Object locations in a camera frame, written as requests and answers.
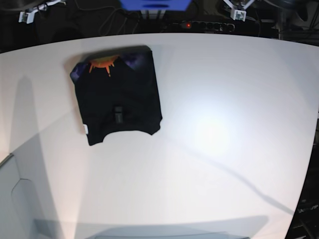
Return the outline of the black T-shirt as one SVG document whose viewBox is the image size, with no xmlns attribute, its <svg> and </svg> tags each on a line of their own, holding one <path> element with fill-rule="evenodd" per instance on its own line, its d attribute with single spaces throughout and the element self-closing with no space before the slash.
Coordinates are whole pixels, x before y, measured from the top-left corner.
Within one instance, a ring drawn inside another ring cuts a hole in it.
<svg viewBox="0 0 319 239">
<path fill-rule="evenodd" d="M 162 114 L 152 50 L 146 45 L 94 52 L 70 72 L 93 146 L 115 132 L 160 130 Z"/>
</svg>

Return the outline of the white shirt label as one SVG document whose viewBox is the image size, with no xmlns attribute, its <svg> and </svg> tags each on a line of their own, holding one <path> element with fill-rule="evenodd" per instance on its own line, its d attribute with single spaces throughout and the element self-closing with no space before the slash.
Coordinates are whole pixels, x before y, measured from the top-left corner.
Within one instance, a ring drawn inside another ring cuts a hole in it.
<svg viewBox="0 0 319 239">
<path fill-rule="evenodd" d="M 88 126 L 86 124 L 83 124 L 83 127 L 84 127 L 85 134 L 88 134 L 89 133 Z"/>
</svg>

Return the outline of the black power strip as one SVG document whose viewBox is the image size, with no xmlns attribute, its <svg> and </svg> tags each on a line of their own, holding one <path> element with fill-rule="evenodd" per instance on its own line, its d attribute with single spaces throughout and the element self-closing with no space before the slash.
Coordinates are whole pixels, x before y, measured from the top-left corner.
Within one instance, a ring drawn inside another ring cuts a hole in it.
<svg viewBox="0 0 319 239">
<path fill-rule="evenodd" d="M 173 25 L 189 32 L 232 33 L 235 30 L 234 24 L 225 22 L 184 21 Z"/>
</svg>

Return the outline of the blue box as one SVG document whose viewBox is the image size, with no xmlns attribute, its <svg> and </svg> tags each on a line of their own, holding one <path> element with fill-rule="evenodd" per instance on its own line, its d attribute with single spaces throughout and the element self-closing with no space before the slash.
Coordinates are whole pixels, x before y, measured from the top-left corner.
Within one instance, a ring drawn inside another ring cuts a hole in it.
<svg viewBox="0 0 319 239">
<path fill-rule="evenodd" d="M 185 11 L 192 0 L 120 0 L 126 10 Z"/>
</svg>

